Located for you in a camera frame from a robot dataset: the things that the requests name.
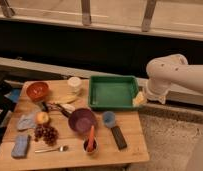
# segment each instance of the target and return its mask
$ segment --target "cup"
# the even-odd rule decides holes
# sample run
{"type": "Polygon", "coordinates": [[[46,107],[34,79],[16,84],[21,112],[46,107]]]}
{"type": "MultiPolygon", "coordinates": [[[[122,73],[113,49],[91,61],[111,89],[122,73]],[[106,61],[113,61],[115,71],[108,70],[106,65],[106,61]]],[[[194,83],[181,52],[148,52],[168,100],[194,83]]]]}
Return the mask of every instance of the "cup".
{"type": "Polygon", "coordinates": [[[79,94],[81,90],[82,81],[79,77],[70,77],[67,81],[72,93],[79,94]]]}
{"type": "Polygon", "coordinates": [[[94,142],[93,142],[93,150],[89,152],[89,151],[87,151],[88,141],[89,141],[89,139],[86,139],[86,140],[84,141],[83,148],[84,148],[84,151],[86,152],[86,154],[92,155],[92,154],[94,154],[94,153],[97,151],[97,149],[98,149],[98,144],[97,144],[96,140],[94,139],[94,142]]]}
{"type": "Polygon", "coordinates": [[[106,111],[102,114],[102,120],[104,125],[108,128],[112,128],[116,125],[115,113],[112,111],[106,111]]]}

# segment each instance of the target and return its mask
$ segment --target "small bowl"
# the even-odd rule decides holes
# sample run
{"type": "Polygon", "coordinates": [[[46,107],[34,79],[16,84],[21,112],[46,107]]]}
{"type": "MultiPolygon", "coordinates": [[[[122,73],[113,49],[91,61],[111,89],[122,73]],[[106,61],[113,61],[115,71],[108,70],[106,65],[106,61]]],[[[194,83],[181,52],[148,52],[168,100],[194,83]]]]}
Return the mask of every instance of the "small bowl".
{"type": "Polygon", "coordinates": [[[94,154],[94,153],[97,151],[97,149],[98,149],[98,144],[97,144],[96,140],[94,139],[94,142],[93,142],[93,151],[88,152],[88,151],[87,151],[88,141],[89,141],[89,139],[86,139],[86,140],[84,141],[83,148],[84,148],[84,151],[86,152],[86,154],[92,155],[92,154],[94,154]]]}
{"type": "Polygon", "coordinates": [[[48,84],[35,82],[28,86],[26,94],[33,102],[43,101],[49,92],[48,84]]]}

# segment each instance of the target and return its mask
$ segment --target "red bowl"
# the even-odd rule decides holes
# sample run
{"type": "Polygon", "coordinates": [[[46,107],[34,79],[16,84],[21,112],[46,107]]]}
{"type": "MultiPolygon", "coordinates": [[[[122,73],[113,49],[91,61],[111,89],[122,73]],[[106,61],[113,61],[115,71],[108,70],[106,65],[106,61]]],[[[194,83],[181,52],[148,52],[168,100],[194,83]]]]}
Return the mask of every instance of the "red bowl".
{"type": "Polygon", "coordinates": [[[28,97],[34,101],[42,101],[48,95],[49,87],[45,82],[35,82],[28,86],[26,94],[28,97]]]}

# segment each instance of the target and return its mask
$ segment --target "red grapes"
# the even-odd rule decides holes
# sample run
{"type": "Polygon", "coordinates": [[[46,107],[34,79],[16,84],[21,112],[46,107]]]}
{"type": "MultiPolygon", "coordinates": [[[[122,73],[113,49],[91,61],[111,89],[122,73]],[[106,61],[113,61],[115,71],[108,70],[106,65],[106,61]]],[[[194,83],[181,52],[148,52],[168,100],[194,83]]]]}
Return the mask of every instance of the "red grapes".
{"type": "Polygon", "coordinates": [[[45,143],[49,146],[55,145],[58,138],[58,131],[49,124],[38,124],[34,130],[35,141],[43,138],[45,143]]]}

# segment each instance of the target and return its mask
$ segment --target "sponge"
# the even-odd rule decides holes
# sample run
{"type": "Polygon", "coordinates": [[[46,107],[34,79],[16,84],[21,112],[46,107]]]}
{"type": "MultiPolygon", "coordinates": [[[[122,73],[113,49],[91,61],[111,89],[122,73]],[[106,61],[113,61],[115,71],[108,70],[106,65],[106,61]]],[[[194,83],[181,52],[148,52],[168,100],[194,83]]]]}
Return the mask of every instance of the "sponge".
{"type": "Polygon", "coordinates": [[[144,96],[142,91],[139,91],[137,96],[135,98],[133,98],[133,106],[134,107],[139,107],[139,106],[142,106],[142,105],[144,105],[146,103],[147,103],[147,99],[144,96]]]}
{"type": "Polygon", "coordinates": [[[15,145],[11,151],[13,158],[25,158],[30,142],[30,135],[18,135],[15,139],[15,145]]]}

